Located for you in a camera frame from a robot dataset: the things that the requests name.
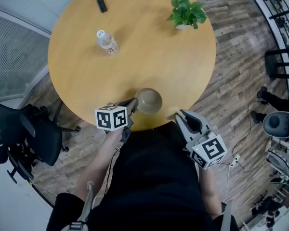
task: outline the bottle label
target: bottle label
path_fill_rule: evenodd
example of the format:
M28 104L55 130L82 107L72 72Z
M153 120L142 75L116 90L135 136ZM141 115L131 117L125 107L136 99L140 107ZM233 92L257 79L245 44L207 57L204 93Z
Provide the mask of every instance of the bottle label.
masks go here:
M112 38L111 43L108 46L102 47L109 55L114 55L119 51L117 42Z

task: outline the potted plant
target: potted plant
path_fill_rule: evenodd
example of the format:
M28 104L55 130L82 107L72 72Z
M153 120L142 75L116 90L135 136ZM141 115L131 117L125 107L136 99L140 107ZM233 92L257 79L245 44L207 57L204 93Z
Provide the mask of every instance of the potted plant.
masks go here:
M167 20L172 21L173 25L183 30L189 26L193 26L194 29L198 28L197 23L204 23L207 19L206 13L201 9L202 4L190 0L171 0L173 6L172 14Z

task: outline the water bottle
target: water bottle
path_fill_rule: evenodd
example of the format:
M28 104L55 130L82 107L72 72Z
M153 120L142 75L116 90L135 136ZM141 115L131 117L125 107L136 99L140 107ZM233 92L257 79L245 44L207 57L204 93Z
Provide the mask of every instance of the water bottle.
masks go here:
M99 46L101 46L109 55L114 55L119 51L119 47L111 34L106 33L104 30L99 30L96 35Z

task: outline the brown bowl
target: brown bowl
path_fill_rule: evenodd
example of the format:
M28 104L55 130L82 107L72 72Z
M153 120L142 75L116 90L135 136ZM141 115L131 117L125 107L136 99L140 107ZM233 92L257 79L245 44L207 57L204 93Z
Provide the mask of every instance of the brown bowl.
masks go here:
M145 114L154 114L158 112L163 104L161 95L152 88L143 88L139 90L135 97L138 99L137 109Z

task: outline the power outlet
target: power outlet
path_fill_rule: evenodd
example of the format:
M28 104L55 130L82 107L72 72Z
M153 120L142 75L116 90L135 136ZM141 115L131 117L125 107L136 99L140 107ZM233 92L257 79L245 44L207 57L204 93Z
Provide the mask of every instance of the power outlet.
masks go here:
M239 159L240 159L240 155L236 154L235 157L230 162L230 167L234 167Z

